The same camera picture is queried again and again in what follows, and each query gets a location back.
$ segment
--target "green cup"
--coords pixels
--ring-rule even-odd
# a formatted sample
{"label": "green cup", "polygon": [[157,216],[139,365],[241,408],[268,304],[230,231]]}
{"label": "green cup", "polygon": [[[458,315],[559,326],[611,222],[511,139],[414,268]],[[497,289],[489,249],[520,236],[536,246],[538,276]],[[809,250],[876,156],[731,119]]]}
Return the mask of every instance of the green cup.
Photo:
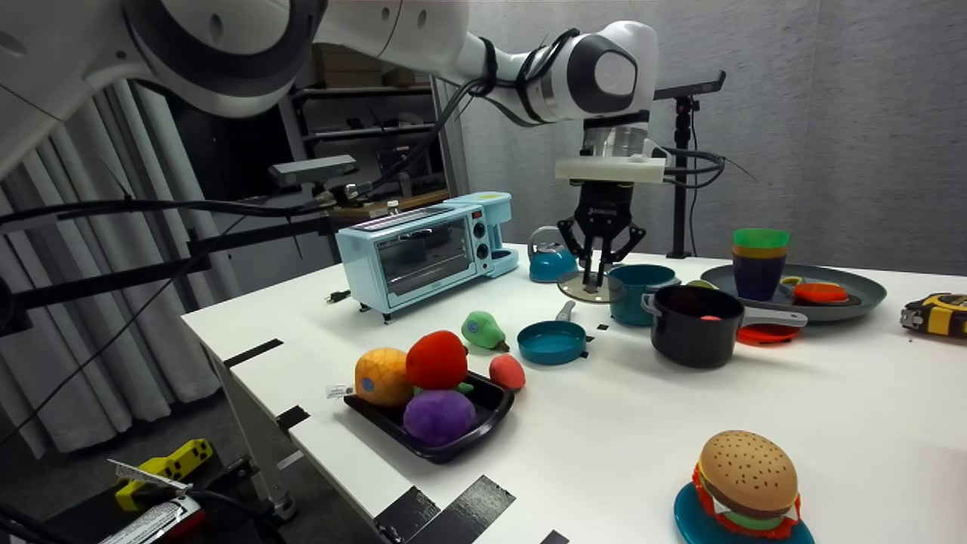
{"label": "green cup", "polygon": [[786,268],[789,234],[786,231],[734,231],[731,268],[734,289],[743,299],[775,299]]}

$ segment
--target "teal cup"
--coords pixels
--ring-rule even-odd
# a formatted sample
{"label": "teal cup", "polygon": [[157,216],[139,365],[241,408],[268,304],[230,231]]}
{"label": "teal cup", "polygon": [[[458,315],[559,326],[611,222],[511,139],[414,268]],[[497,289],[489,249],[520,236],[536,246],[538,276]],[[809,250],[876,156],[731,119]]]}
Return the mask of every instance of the teal cup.
{"label": "teal cup", "polygon": [[608,272],[611,318],[623,326],[654,326],[641,299],[680,284],[666,267],[616,267]]}

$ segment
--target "black plate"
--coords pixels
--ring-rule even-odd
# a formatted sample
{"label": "black plate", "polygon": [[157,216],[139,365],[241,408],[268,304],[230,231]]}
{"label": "black plate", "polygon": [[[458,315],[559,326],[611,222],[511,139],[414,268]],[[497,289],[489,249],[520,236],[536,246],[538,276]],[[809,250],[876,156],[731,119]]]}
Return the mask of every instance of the black plate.
{"label": "black plate", "polygon": [[411,452],[418,452],[428,461],[449,461],[449,458],[458,458],[461,452],[479,446],[483,437],[489,437],[513,404],[513,394],[488,380],[483,376],[469,372],[466,383],[475,387],[471,394],[466,394],[466,399],[475,402],[475,408],[479,408],[479,426],[469,428],[466,436],[461,436],[458,440],[439,444],[439,446],[428,446],[404,431],[401,408],[379,408],[379,404],[362,402],[360,397],[346,397],[346,404],[360,412],[369,422],[376,422],[379,428],[394,436]]}
{"label": "black plate", "polygon": [[[777,286],[775,299],[743,299],[743,303],[752,307],[801,310],[809,318],[809,322],[838,322],[838,321],[866,318],[887,299],[883,284],[862,278],[862,276],[840,272],[840,268],[786,264],[783,276],[797,276],[804,280],[842,284],[849,289],[849,303],[842,303],[842,304],[797,304],[797,303],[791,303],[791,294],[783,286]],[[734,294],[731,267],[707,268],[700,278],[716,284],[727,294]]]}

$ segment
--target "small plate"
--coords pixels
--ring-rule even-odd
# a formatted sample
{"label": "small plate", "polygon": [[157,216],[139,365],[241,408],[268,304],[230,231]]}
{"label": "small plate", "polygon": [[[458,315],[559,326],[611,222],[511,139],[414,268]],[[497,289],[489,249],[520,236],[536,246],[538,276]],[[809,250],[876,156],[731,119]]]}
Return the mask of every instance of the small plate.
{"label": "small plate", "polygon": [[376,422],[379,428],[394,436],[411,452],[418,452],[428,461],[452,461],[461,452],[479,446],[483,437],[489,437],[513,404],[513,394],[488,380],[483,376],[469,372],[466,383],[475,387],[466,394],[466,399],[475,402],[475,408],[479,408],[479,426],[469,428],[466,436],[461,436],[458,440],[443,444],[443,446],[428,446],[428,444],[418,440],[414,436],[409,436],[401,426],[401,408],[379,408],[379,404],[362,402],[360,397],[346,397],[346,404],[360,412],[369,422]]}
{"label": "small plate", "polygon": [[[809,318],[809,322],[838,322],[838,321],[866,318],[887,299],[883,284],[862,278],[862,276],[840,272],[840,268],[786,264],[783,276],[797,276],[804,280],[842,284],[849,289],[849,303],[842,303],[842,304],[797,304],[797,303],[791,303],[791,294],[783,286],[777,286],[775,299],[740,299],[740,303],[752,304],[752,307],[801,310]],[[700,278],[716,284],[727,294],[738,294],[731,267],[707,268]]]}
{"label": "small plate", "polygon": [[[700,511],[697,494],[687,484],[673,498],[673,527],[687,544],[769,544],[765,538],[748,538],[727,532],[714,516]],[[775,544],[816,544],[808,523],[797,523],[789,538]]]}

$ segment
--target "purple toy fruit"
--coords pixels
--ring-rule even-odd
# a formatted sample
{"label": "purple toy fruit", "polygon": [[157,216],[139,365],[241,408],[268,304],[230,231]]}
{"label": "purple toy fruit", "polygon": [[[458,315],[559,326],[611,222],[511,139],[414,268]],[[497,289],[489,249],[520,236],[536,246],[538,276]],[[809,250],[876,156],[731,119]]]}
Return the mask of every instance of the purple toy fruit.
{"label": "purple toy fruit", "polygon": [[432,446],[458,440],[475,428],[475,422],[475,402],[458,391],[426,391],[401,412],[404,431]]}

